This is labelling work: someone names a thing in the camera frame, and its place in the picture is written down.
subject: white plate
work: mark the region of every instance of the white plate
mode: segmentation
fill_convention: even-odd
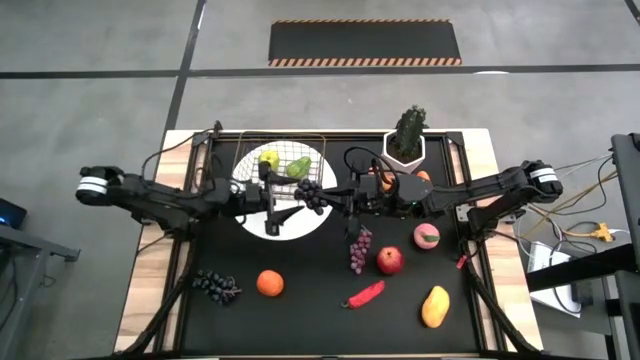
[[[312,170],[309,172],[309,179],[312,181],[318,180],[320,175],[318,167],[322,164],[322,187],[326,189],[337,185],[336,175],[327,160],[315,149],[296,141],[273,141],[255,148],[238,162],[238,165],[233,169],[233,177],[238,180],[251,179],[254,183],[261,183],[257,173],[257,158],[267,150],[275,150],[278,152],[278,157],[280,158],[277,171],[278,175],[286,176],[284,169],[291,161],[295,161],[303,156],[309,156],[312,161]],[[288,187],[273,186],[272,189],[293,194],[295,187],[297,187],[297,185],[294,184]],[[277,195],[274,210],[288,209],[298,205],[305,204],[302,201],[293,200],[292,196]],[[291,216],[284,225],[280,226],[280,236],[267,235],[264,231],[264,222],[267,220],[266,212],[247,215],[247,220],[242,226],[253,235],[263,239],[276,241],[294,240],[311,233],[322,225],[331,213],[331,210],[331,206],[327,206],[324,208],[322,215],[317,215],[315,211],[305,207]],[[236,220],[242,222],[243,217],[238,216]]]

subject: yellow cable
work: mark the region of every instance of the yellow cable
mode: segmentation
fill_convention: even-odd
[[[523,238],[527,238],[529,235],[533,234],[539,227],[540,225],[547,220],[551,215],[553,215],[554,212],[556,211],[561,211],[561,210],[565,210],[573,205],[570,206],[565,206],[566,204],[568,204],[569,202],[579,198],[580,196],[583,195],[587,195],[590,192],[592,192],[594,189],[596,189],[597,187],[600,186],[600,184],[604,184],[607,181],[614,179],[617,176],[617,171],[612,171],[609,175],[605,176],[604,179],[601,179],[599,182],[587,187],[586,189],[582,190],[581,192],[577,193],[576,195],[572,196],[571,198],[567,199],[566,201],[563,201],[560,205],[554,207],[551,210],[545,210],[545,209],[541,209],[538,207],[532,207],[533,209],[538,209],[540,211],[536,211],[538,212],[538,214],[540,214],[542,216],[542,219],[540,219],[540,221],[538,221],[529,231],[527,231],[524,235],[522,235]]]

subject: cactus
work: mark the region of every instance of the cactus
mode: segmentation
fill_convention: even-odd
[[[426,111],[413,105],[398,121],[398,130],[393,141],[396,158],[402,162],[411,162],[420,157],[420,135],[424,128]]]

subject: wooden table edge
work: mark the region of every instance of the wooden table edge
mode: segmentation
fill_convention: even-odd
[[[184,139],[191,136],[199,130],[171,130],[165,136],[162,149],[175,146]],[[225,133],[241,133],[248,130],[225,130]],[[308,130],[266,130],[270,132],[301,132]],[[320,130],[320,132],[366,132],[380,133],[388,132],[389,129],[336,129],[336,130]],[[465,140],[465,149],[469,163],[469,170],[473,179],[492,175],[498,172],[498,165],[493,151],[491,136],[488,129],[429,129],[428,133],[442,132],[462,132]],[[184,185],[184,176],[186,174],[187,160],[191,149],[191,141],[179,146],[175,150],[163,153],[158,161],[158,171],[155,180],[170,186],[182,188]],[[456,166],[458,181],[460,165]],[[500,230],[507,234],[513,234],[511,226],[501,226]],[[141,231],[138,239],[138,246],[144,246],[148,242],[154,240],[161,231],[156,227],[146,227]],[[154,247],[149,248],[149,252],[141,254],[134,263],[125,305],[123,307],[118,334],[114,344],[114,351],[120,351],[129,346],[140,331],[146,326],[155,311],[158,309],[162,297],[162,289],[164,288],[164,280],[166,279],[166,268],[168,267],[169,254],[171,250],[171,240],[163,240]],[[505,311],[515,327],[523,334],[523,336],[536,348],[542,349],[542,340],[540,338],[539,329],[533,305],[529,297],[528,288],[526,286],[526,278],[524,269],[520,263],[518,245],[500,236],[494,236],[486,242],[487,252],[489,254],[489,263],[492,271],[494,285],[498,303]],[[509,271],[500,271],[508,265]],[[160,291],[154,291],[155,282],[161,281]],[[519,299],[518,305],[511,309],[510,301],[512,298]],[[480,311],[483,319],[483,328],[489,348],[495,348],[495,338],[493,337],[493,325],[488,313],[488,309],[480,300]],[[172,309],[172,314],[168,320],[167,334],[165,337],[165,348],[170,346],[173,341],[173,333],[175,330],[175,317],[177,306]]]

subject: wire basket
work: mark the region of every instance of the wire basket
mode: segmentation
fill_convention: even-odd
[[[318,151],[301,141],[319,142],[321,149]],[[272,150],[278,153],[280,159],[278,169],[275,169],[278,175],[287,176],[286,169],[289,164],[308,156],[311,159],[311,165],[305,177],[322,184],[326,146],[327,139],[317,134],[296,133],[292,135],[269,131],[245,131],[238,136],[232,177],[238,182],[240,190],[244,190],[242,182],[260,183],[260,178],[258,177],[260,154]],[[293,200],[293,192],[297,188],[297,184],[273,185],[271,190],[273,196],[277,199]]]

